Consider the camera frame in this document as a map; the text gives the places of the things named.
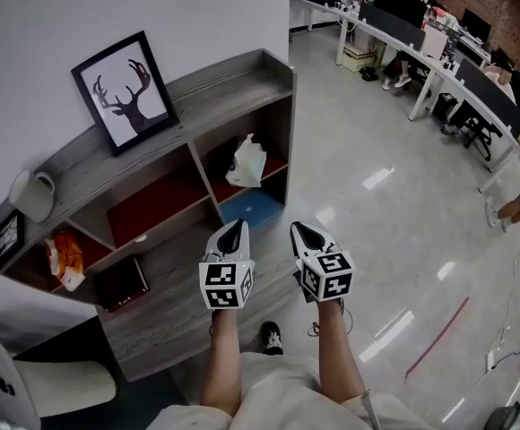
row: small framed picture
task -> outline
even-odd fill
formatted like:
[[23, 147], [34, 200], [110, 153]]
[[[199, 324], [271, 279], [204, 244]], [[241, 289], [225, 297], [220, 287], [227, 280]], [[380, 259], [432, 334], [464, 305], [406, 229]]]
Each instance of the small framed picture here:
[[14, 211], [0, 224], [0, 268], [23, 247], [25, 241], [25, 217]]
[[178, 123], [144, 32], [108, 47], [72, 73], [115, 155]]

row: gray wooden bookshelf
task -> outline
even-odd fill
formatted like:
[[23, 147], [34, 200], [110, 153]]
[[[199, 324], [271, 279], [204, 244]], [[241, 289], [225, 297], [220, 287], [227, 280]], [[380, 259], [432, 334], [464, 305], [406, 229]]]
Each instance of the gray wooden bookshelf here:
[[[24, 246], [0, 268], [1, 275], [36, 290], [97, 304], [91, 276], [136, 255], [151, 291], [110, 314], [97, 306], [130, 380], [208, 347], [210, 313], [197, 277], [208, 237], [231, 220], [243, 196], [256, 191], [282, 207], [288, 196], [296, 100], [292, 67], [256, 50], [167, 88], [178, 125], [118, 157], [93, 126], [38, 169], [56, 182], [54, 209], [40, 224], [25, 220]], [[230, 186], [212, 170], [221, 145], [248, 133], [267, 151], [262, 188], [254, 190]], [[0, 205], [0, 224], [12, 211], [8, 201]], [[256, 275], [242, 311], [244, 330], [296, 294], [294, 257], [283, 231], [289, 225], [276, 220], [251, 229]], [[71, 229], [83, 252], [87, 279], [74, 292], [48, 271], [44, 238], [59, 229]]]

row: red line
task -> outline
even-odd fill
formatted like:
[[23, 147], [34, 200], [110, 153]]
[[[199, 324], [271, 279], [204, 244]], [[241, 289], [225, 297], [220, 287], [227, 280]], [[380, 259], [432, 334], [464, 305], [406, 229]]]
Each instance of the red line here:
[[451, 326], [451, 324], [455, 321], [455, 319], [457, 318], [457, 315], [459, 315], [459, 313], [464, 309], [465, 305], [467, 304], [467, 301], [469, 301], [469, 297], [467, 297], [462, 303], [461, 305], [459, 306], [459, 309], [457, 309], [457, 311], [455, 312], [454, 316], [451, 317], [451, 320], [449, 322], [447, 322], [447, 325], [444, 327], [444, 329], [442, 330], [442, 332], [440, 332], [438, 334], [438, 336], [435, 338], [435, 340], [429, 345], [429, 347], [425, 350], [425, 352], [423, 352], [421, 354], [421, 357], [418, 358], [418, 360], [412, 365], [412, 367], [410, 369], [408, 369], [406, 372], [405, 372], [405, 379], [403, 380], [403, 382], [405, 383], [405, 381], [407, 381], [407, 376], [410, 375], [410, 373], [415, 369], [415, 367], [417, 365], [419, 365], [421, 363], [421, 361], [427, 356], [427, 354], [434, 348], [434, 346], [438, 343], [438, 341], [443, 337], [444, 334], [446, 334], [446, 331], [449, 329], [449, 327]]

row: blue shelf panel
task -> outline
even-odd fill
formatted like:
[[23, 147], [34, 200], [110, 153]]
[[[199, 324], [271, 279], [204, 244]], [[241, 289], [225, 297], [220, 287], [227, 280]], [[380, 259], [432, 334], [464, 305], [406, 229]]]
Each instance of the blue shelf panel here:
[[235, 219], [245, 219], [251, 228], [264, 224], [283, 209], [283, 204], [275, 201], [270, 194], [260, 188], [246, 191], [221, 205], [222, 216], [227, 223]]

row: white sneaker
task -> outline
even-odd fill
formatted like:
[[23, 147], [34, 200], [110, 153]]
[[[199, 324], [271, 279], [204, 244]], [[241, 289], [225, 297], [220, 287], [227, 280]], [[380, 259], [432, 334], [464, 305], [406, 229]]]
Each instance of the white sneaker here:
[[493, 206], [493, 200], [490, 197], [485, 201], [485, 219], [490, 228], [496, 227], [499, 221], [497, 211]]
[[508, 232], [510, 226], [511, 226], [511, 219], [501, 220], [501, 228], [503, 229], [504, 233]]
[[405, 86], [411, 80], [412, 80], [412, 78], [410, 77], [410, 75], [400, 75], [400, 79], [395, 84], [395, 87], [396, 88], [402, 88], [403, 86]]

